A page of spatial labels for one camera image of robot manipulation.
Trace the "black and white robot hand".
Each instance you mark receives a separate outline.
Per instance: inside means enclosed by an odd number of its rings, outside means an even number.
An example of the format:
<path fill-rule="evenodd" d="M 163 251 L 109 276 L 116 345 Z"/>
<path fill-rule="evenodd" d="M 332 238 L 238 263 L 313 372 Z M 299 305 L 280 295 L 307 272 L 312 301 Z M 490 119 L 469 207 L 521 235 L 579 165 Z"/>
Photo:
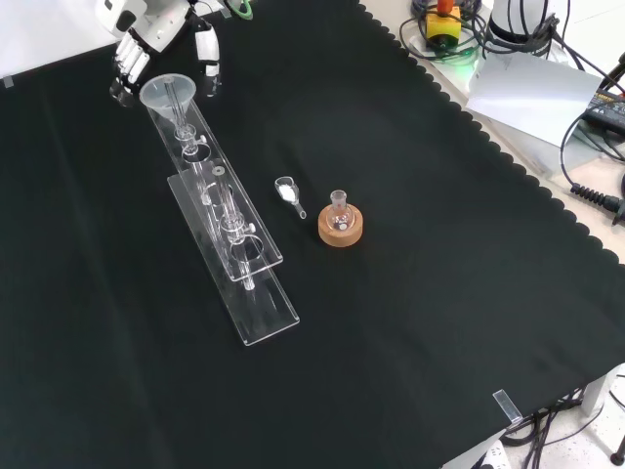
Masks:
<path fill-rule="evenodd" d="M 95 14 L 100 24 L 119 39 L 112 63 L 111 97 L 131 107 L 154 59 L 191 29 L 204 92 L 214 96 L 221 84 L 220 46 L 215 27 L 202 18 L 194 1 L 100 0 Z"/>

